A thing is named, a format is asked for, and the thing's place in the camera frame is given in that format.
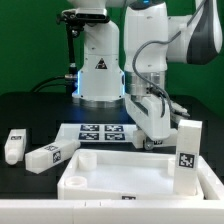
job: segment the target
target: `white block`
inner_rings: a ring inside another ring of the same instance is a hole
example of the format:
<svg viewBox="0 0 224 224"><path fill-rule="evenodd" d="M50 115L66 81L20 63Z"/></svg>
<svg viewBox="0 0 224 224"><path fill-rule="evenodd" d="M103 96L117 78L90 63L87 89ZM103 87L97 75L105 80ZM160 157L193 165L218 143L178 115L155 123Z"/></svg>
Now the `white block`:
<svg viewBox="0 0 224 224"><path fill-rule="evenodd" d="M75 150L79 147L79 141L60 140L36 149L26 154L26 170L37 174L41 173L71 158Z"/></svg>
<svg viewBox="0 0 224 224"><path fill-rule="evenodd" d="M26 129L13 129L5 144L5 161L9 165L15 165L23 160L26 147Z"/></svg>
<svg viewBox="0 0 224 224"><path fill-rule="evenodd" d="M196 195L202 122L181 120L178 127L174 193Z"/></svg>

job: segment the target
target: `white object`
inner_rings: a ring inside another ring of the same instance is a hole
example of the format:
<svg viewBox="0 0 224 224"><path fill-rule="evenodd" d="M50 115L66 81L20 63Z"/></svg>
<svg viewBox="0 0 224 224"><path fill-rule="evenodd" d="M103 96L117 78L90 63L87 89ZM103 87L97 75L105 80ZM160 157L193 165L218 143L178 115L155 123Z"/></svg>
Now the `white object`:
<svg viewBox="0 0 224 224"><path fill-rule="evenodd" d="M125 94L125 104L128 114L151 140L164 140L170 136L170 110L167 102L163 117L161 99L154 95L143 97L141 100L148 113L137 107L128 94Z"/></svg>
<svg viewBox="0 0 224 224"><path fill-rule="evenodd" d="M168 159L168 174L173 177L175 170L175 158Z"/></svg>
<svg viewBox="0 0 224 224"><path fill-rule="evenodd" d="M178 126L174 192L181 195L196 194L197 167L202 122L181 120Z"/></svg>
<svg viewBox="0 0 224 224"><path fill-rule="evenodd" d="M85 25L84 65L74 100L111 102L124 97L119 67L119 30L115 23Z"/></svg>
<svg viewBox="0 0 224 224"><path fill-rule="evenodd" d="M196 8L201 4L202 0L196 0ZM222 29L219 21L218 11L217 11L217 0L212 0L213 7L211 10L213 11L213 29L210 32L214 34L214 46L217 53L220 52L222 48L223 36ZM174 41L169 43L168 51L167 51L167 59L169 62L183 62L187 63L187 51L189 48L189 44L192 38L192 34L196 26L198 25L199 20L201 19L203 14L203 7L194 18L192 23L185 30L181 30L181 35L177 37ZM169 17L169 38L173 37L180 30L180 25L186 24L191 16L172 16Z"/></svg>
<svg viewBox="0 0 224 224"><path fill-rule="evenodd" d="M97 155L97 167L80 169L80 155ZM76 150L58 183L59 199L76 200L203 200L197 180L194 196L173 193L173 177L168 175L171 155L118 152L104 150ZM71 188L65 181L71 176L87 179L87 188Z"/></svg>
<svg viewBox="0 0 224 224"><path fill-rule="evenodd" d="M60 140L29 152L25 155L26 170L39 174L71 158L79 147L79 141Z"/></svg>
<svg viewBox="0 0 224 224"><path fill-rule="evenodd" d="M97 154L94 152L79 153L79 169L91 171L97 167Z"/></svg>
<svg viewBox="0 0 224 224"><path fill-rule="evenodd" d="M23 160L26 147L26 129L13 129L10 131L5 144L5 160L9 165L15 165Z"/></svg>
<svg viewBox="0 0 224 224"><path fill-rule="evenodd" d="M81 176L72 176L68 177L65 180L65 186L72 188L86 188L87 187L87 179Z"/></svg>
<svg viewBox="0 0 224 224"><path fill-rule="evenodd" d="M145 10L127 8L124 28L125 71L133 72L132 61L136 51L148 41L168 40L166 4L158 4ZM139 55L136 67L140 73L167 70L168 45L151 44Z"/></svg>

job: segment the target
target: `black table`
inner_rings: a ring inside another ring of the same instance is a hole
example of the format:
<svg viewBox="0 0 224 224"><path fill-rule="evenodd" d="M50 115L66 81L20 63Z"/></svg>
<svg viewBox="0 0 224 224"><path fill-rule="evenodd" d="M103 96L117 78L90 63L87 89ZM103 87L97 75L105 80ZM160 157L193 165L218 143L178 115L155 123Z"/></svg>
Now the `black table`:
<svg viewBox="0 0 224 224"><path fill-rule="evenodd" d="M224 121L191 97L173 97L188 108L191 119L203 121L201 155L224 180ZM0 96L0 198L56 199L57 182L68 161L33 174L25 170L25 161L9 166L5 162L4 144L11 129L27 129L26 153L54 141L61 123L133 124L125 107L94 109L79 107L63 93L8 93ZM136 150L132 144L82 144L82 148L102 150ZM174 153L174 148L146 153Z"/></svg>

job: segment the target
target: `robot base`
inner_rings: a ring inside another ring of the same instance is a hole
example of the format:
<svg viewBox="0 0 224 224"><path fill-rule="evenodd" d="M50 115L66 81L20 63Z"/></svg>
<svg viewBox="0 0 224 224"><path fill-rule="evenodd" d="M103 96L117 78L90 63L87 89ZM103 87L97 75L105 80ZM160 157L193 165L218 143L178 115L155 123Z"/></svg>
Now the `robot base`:
<svg viewBox="0 0 224 224"><path fill-rule="evenodd" d="M84 107L92 107L92 108L113 108L113 107L120 107L124 105L124 98L121 97L120 99L116 100L88 100L83 99L82 96L73 93L73 103L79 104Z"/></svg>

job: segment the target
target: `white foam block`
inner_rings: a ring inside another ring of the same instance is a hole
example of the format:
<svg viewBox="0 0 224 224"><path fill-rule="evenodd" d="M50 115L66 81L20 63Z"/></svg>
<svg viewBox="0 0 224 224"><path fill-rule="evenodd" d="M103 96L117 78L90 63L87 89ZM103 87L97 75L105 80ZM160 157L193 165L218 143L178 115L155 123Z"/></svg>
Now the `white foam block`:
<svg viewBox="0 0 224 224"><path fill-rule="evenodd" d="M181 120L178 127L173 190L176 194L196 195L197 167L202 122Z"/></svg>
<svg viewBox="0 0 224 224"><path fill-rule="evenodd" d="M25 156L26 170L39 174L71 158L79 147L78 141L60 140L29 152Z"/></svg>

